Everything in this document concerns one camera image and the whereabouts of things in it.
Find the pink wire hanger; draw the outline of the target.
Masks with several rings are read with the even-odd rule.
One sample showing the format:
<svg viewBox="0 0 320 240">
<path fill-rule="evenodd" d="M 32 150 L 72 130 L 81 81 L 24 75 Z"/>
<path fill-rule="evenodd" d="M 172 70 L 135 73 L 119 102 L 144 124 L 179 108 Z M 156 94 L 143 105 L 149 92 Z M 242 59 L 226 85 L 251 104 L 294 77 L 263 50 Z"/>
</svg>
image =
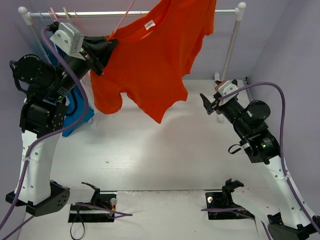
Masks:
<svg viewBox="0 0 320 240">
<path fill-rule="evenodd" d="M 130 5 L 128 6 L 128 9 L 126 10 L 126 12 L 124 13 L 124 15 L 121 17 L 120 21 L 118 22 L 117 26 L 115 27 L 115 29 L 112 31 L 112 33 L 110 34 L 110 36 L 113 36 L 117 30 L 121 27 L 123 21 L 125 20 L 126 16 L 128 15 L 128 13 L 130 12 L 131 8 L 133 7 L 135 3 L 135 0 L 132 0 Z"/>
</svg>

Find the orange t shirt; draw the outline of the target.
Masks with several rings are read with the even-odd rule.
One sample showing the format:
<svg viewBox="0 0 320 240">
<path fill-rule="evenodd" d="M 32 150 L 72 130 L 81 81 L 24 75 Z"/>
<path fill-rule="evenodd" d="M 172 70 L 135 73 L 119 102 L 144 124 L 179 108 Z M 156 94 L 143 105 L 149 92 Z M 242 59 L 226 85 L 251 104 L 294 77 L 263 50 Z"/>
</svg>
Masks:
<svg viewBox="0 0 320 240">
<path fill-rule="evenodd" d="M 114 114 L 127 96 L 155 122 L 186 101 L 183 77 L 203 39 L 214 31 L 214 0 L 162 0 L 149 13 L 110 35 L 117 41 L 103 75 L 91 73 L 95 107 Z"/>
</svg>

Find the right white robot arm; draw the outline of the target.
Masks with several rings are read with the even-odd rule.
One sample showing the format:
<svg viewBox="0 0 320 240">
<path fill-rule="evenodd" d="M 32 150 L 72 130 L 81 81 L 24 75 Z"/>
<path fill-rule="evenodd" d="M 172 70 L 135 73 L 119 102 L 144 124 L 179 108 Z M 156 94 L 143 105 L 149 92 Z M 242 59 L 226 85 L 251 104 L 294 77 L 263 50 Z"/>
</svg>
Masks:
<svg viewBox="0 0 320 240">
<path fill-rule="evenodd" d="M 285 161 L 284 138 L 274 137 L 266 124 L 270 107 L 253 100 L 240 105 L 236 80 L 218 81 L 213 101 L 203 96 L 208 114 L 223 115 L 240 141 L 229 154 L 245 152 L 266 180 L 271 199 L 259 196 L 239 180 L 228 179 L 220 191 L 206 193 L 205 211 L 211 220 L 248 218 L 261 223 L 270 240 L 306 240 L 319 233 L 320 218 L 304 201 Z"/>
</svg>

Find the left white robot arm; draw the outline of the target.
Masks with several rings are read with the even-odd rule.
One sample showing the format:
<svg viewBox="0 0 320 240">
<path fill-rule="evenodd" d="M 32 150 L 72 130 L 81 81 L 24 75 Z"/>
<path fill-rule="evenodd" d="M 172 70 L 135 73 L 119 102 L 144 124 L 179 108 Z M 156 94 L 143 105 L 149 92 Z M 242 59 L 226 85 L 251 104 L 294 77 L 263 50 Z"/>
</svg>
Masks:
<svg viewBox="0 0 320 240">
<path fill-rule="evenodd" d="M 97 187 L 86 182 L 80 187 L 61 185 L 51 179 L 51 170 L 60 135 L 79 125 L 89 110 L 81 79 L 90 71 L 101 73 L 117 44 L 87 37 L 80 49 L 82 58 L 58 55 L 58 64 L 51 65 L 27 54 L 9 62 L 17 90 L 22 90 L 21 83 L 27 85 L 19 120 L 21 172 L 16 189 L 5 197 L 12 207 L 24 206 L 28 214 L 40 217 L 67 204 L 82 203 L 89 210 L 99 206 Z"/>
</svg>

